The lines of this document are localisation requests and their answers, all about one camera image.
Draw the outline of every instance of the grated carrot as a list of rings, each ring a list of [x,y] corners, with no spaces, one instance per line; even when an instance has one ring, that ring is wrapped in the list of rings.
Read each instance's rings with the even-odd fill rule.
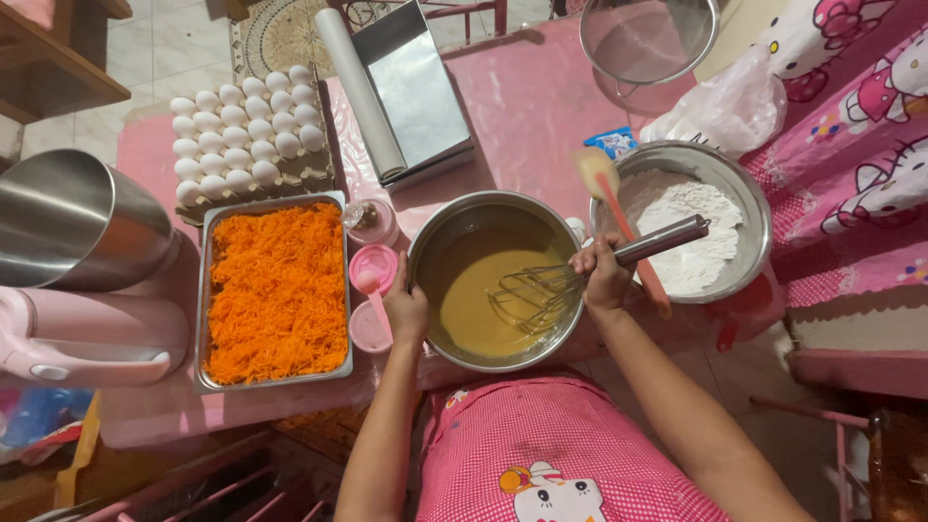
[[[348,354],[342,223],[318,203],[233,215],[213,232],[213,350],[221,385],[330,372]]]

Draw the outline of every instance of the pink table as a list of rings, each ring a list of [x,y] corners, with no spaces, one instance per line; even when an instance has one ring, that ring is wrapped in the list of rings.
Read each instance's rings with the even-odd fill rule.
[[[352,199],[380,196],[392,202],[405,234],[397,248],[406,248],[422,222],[442,204],[475,190],[515,190],[547,203],[564,217],[587,221],[589,195],[574,173],[568,152],[581,147],[587,137],[624,125],[637,132],[668,111],[694,85],[693,78],[687,76],[667,85],[642,87],[631,98],[618,98],[614,84],[594,73],[586,60],[577,24],[578,19],[557,20],[446,53],[445,64],[463,102],[477,158],[392,197],[377,185],[341,84],[337,78],[328,80],[344,188]],[[118,168],[173,208],[174,136],[170,122],[171,116],[164,115],[127,125],[121,134]],[[177,266],[132,291],[174,299],[187,311],[192,331],[199,242],[195,229],[179,220],[175,225],[193,240],[185,243]],[[357,294],[352,299],[355,304],[362,301]],[[717,321],[700,307],[675,306],[674,319],[667,322],[658,319],[640,295],[633,298],[630,309],[668,351],[715,343]],[[782,313],[779,302],[748,325],[743,336],[757,335]],[[599,345],[592,324],[585,322],[545,363],[588,359],[601,353]],[[385,360],[385,356],[355,351],[354,373],[345,379],[202,397],[193,392],[188,365],[186,371],[158,385],[105,390],[101,434],[109,446],[123,448],[365,403],[373,396]],[[456,385],[481,375],[439,356],[427,357],[420,365],[419,387]]]

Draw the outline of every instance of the hand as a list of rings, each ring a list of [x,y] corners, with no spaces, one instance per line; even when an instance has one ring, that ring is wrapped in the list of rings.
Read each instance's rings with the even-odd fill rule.
[[[393,277],[393,286],[383,298],[390,329],[393,331],[393,348],[413,346],[422,349],[422,342],[429,333],[429,301],[416,285],[412,294],[406,291],[406,261],[409,256],[400,254],[400,264]]]
[[[583,292],[583,302],[590,312],[615,310],[625,303],[625,293],[635,273],[635,265],[619,267],[612,250],[627,242],[621,232],[607,235],[600,233],[594,238],[593,244],[574,254],[568,261],[578,274],[593,270]]]

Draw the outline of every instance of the bowl of flour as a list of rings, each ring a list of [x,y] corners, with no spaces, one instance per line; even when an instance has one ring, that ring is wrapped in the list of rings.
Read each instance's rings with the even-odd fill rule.
[[[717,301],[763,269],[770,207],[738,163],[699,143],[657,141],[624,156],[618,172],[618,200],[639,237],[694,214],[712,219],[705,238],[650,257],[672,302]],[[618,230],[608,204],[590,202],[590,226],[594,233]]]

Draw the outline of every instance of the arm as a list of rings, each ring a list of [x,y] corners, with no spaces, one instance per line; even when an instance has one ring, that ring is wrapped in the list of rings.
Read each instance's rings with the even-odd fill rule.
[[[599,235],[571,263],[578,272],[595,268],[584,302],[657,436],[732,519],[812,520],[735,420],[622,308],[634,269],[616,264],[610,244],[623,242],[619,235]]]
[[[383,299],[393,348],[345,468],[335,522],[393,522],[406,496],[409,434],[416,407],[416,371],[429,330],[429,305],[417,286],[406,293],[406,253]]]

